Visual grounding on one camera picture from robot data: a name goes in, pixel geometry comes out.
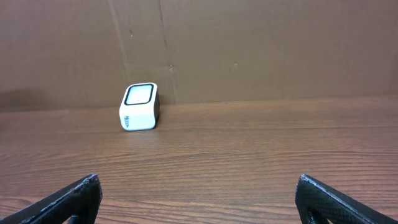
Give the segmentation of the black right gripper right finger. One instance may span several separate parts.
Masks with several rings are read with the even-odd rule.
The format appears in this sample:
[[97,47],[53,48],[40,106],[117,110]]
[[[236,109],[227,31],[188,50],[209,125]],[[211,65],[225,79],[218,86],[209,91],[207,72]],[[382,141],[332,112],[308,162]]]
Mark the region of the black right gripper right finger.
[[307,174],[299,177],[295,204],[302,223],[397,224],[397,220],[371,209]]

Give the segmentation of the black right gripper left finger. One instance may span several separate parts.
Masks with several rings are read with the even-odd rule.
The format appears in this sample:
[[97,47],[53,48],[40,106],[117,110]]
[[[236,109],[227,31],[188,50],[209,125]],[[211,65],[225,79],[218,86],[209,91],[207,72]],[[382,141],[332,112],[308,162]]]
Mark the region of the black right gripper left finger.
[[97,174],[89,174],[42,200],[1,220],[1,223],[94,224],[102,200]]

